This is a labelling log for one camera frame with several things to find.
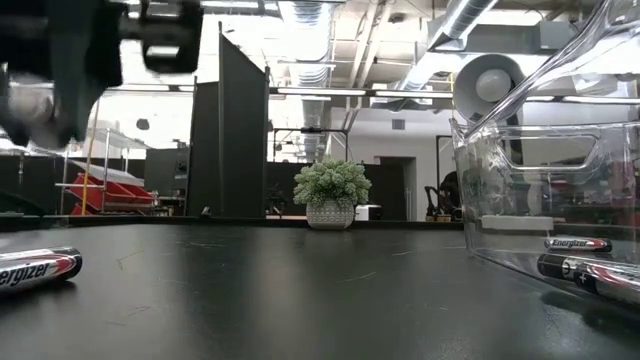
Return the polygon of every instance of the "clear plastic bin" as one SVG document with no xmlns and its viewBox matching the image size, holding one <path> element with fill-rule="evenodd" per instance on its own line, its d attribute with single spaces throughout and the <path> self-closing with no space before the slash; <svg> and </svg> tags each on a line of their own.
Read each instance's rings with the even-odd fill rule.
<svg viewBox="0 0 640 360">
<path fill-rule="evenodd" d="M 580 34 L 489 114 L 452 120 L 470 251 L 578 293 L 640 305 L 639 23 L 635 1 L 600 2 Z M 522 119 L 532 96 L 567 79 L 577 94 L 547 91 L 548 106 L 623 110 L 590 123 L 579 111 L 572 121 Z M 635 91 L 621 96 L 622 88 Z M 520 125 L 507 125 L 514 117 Z"/>
</svg>

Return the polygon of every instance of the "red object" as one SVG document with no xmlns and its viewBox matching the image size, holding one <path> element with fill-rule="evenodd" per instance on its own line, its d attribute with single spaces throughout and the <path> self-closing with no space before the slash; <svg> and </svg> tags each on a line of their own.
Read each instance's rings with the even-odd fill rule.
<svg viewBox="0 0 640 360">
<path fill-rule="evenodd" d="M 78 177 L 73 182 L 76 185 L 84 184 L 84 173 L 78 173 Z M 144 210 L 153 203 L 153 197 L 146 192 L 142 187 L 121 184 L 113 181 L 107 181 L 107 191 L 104 194 L 104 203 L 106 209 L 102 208 L 103 204 L 103 185 L 104 183 L 89 175 L 87 185 L 98 185 L 100 187 L 87 187 L 87 214 L 101 213 L 101 212 L 117 212 L 117 211 L 139 211 Z M 82 187 L 72 187 L 69 192 L 77 196 L 82 200 Z M 81 215 L 82 209 L 77 211 L 76 208 L 71 213 L 72 215 Z"/>
</svg>

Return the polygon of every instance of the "black table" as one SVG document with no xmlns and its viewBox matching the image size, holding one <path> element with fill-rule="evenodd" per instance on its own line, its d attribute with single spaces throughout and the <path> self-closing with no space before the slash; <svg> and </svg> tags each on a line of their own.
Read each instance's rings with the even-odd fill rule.
<svg viewBox="0 0 640 360">
<path fill-rule="evenodd" d="M 0 302 L 0 358 L 632 359 L 636 317 L 469 256 L 459 231 L 124 225 L 67 286 Z"/>
</svg>

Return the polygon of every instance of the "speaker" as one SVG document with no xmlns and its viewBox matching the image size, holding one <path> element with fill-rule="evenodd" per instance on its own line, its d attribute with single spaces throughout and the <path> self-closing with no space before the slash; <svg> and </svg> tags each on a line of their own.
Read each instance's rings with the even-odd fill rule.
<svg viewBox="0 0 640 360">
<path fill-rule="evenodd" d="M 469 61 L 453 85 L 456 110 L 476 122 L 504 98 L 525 76 L 517 62 L 499 54 L 481 55 Z"/>
</svg>

